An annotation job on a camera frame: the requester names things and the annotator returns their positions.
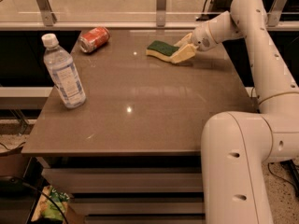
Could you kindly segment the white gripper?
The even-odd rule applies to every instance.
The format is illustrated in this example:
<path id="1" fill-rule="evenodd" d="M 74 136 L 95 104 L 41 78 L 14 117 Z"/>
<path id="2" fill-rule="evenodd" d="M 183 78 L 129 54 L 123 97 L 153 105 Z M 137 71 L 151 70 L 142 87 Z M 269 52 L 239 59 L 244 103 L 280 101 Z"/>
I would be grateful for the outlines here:
<path id="1" fill-rule="evenodd" d="M 171 63 L 181 63 L 192 58 L 196 50 L 207 51 L 215 48 L 217 45 L 216 41 L 212 37 L 209 29 L 209 23 L 207 21 L 200 23 L 192 33 L 186 34 L 177 43 L 175 47 L 179 47 L 171 57 Z"/>

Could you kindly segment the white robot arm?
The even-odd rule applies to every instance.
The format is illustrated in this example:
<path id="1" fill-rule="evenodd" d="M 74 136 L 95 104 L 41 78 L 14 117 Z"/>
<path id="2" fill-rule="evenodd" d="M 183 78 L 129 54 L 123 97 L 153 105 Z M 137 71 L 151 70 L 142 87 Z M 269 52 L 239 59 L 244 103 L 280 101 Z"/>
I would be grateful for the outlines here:
<path id="1" fill-rule="evenodd" d="M 173 63 L 244 38 L 258 100 L 256 113 L 223 112 L 201 138 L 206 224 L 274 224 L 262 165 L 299 152 L 299 87 L 266 30 L 262 0 L 233 0 L 228 11 L 177 42 Z"/>

